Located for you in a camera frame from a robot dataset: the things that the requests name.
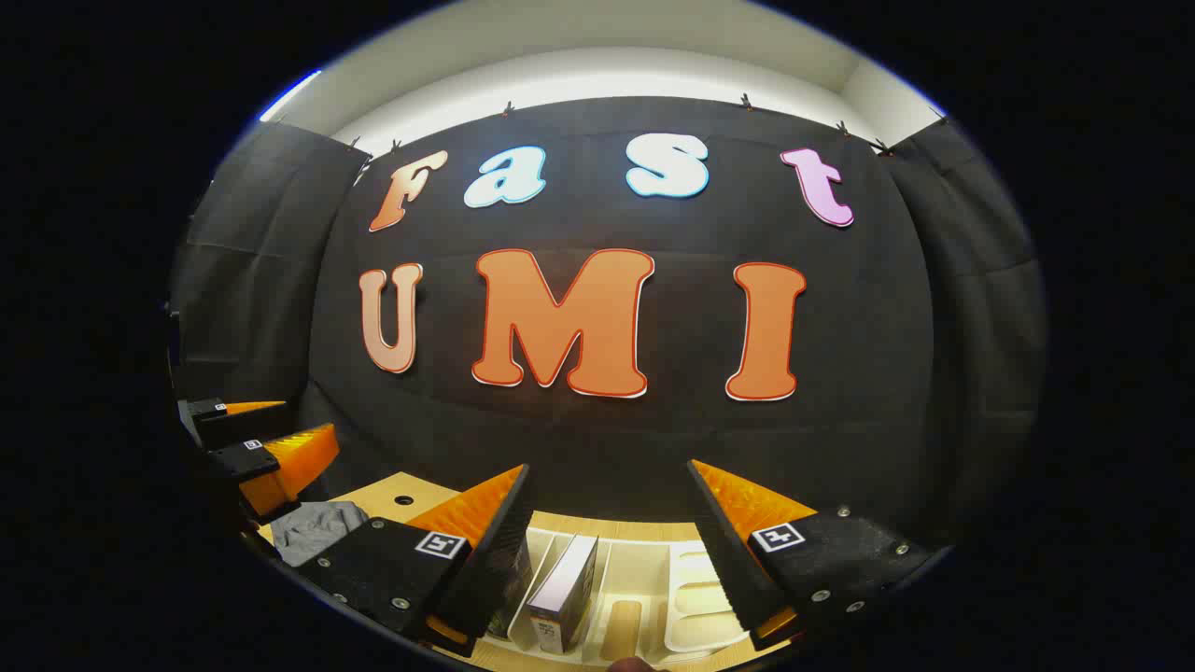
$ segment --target white ceiling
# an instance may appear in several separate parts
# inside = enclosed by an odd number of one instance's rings
[[[300,91],[288,124],[332,135],[399,96],[479,66],[583,47],[656,47],[733,59],[840,93],[848,47],[742,0],[464,0],[378,35]]]

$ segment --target white drawer organizer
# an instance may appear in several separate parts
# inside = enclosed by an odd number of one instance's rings
[[[535,568],[532,585],[510,623],[509,640],[486,635],[484,641],[525,655],[606,667],[613,660],[605,656],[602,644],[611,629],[611,612],[621,601],[639,605],[635,655],[654,666],[705,658],[747,637],[730,611],[701,542],[601,538],[594,567],[594,598],[581,624],[580,643],[564,655],[543,650],[525,605],[571,537],[571,533],[527,529],[527,550]]]

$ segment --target gray cloth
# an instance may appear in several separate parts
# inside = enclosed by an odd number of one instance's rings
[[[353,502],[301,503],[270,524],[282,561],[298,567],[369,519]]]

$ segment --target box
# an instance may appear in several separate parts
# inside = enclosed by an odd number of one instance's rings
[[[564,654],[576,646],[592,601],[598,538],[575,536],[527,601],[539,646]]]
[[[490,624],[486,628],[490,635],[502,640],[507,639],[510,630],[510,622],[514,621],[515,613],[519,612],[519,606],[522,604],[527,589],[531,588],[533,575],[534,567],[531,564],[531,550],[527,546],[527,537],[525,536],[522,546],[519,548],[519,555],[515,556],[514,580],[507,584],[505,589],[502,592],[502,607],[494,612],[494,617],[490,618]]]

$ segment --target light blue letter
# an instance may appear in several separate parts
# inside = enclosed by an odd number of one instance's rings
[[[643,167],[626,171],[626,183],[639,196],[685,198],[705,189],[709,151],[692,135],[648,133],[626,143],[626,158]]]
[[[544,190],[546,184],[539,178],[547,153],[539,147],[515,147],[501,154],[490,157],[482,164],[480,172],[473,184],[465,190],[465,204],[471,208],[484,208],[498,201],[504,203],[522,203],[531,201]],[[502,164],[510,165],[500,169]]]

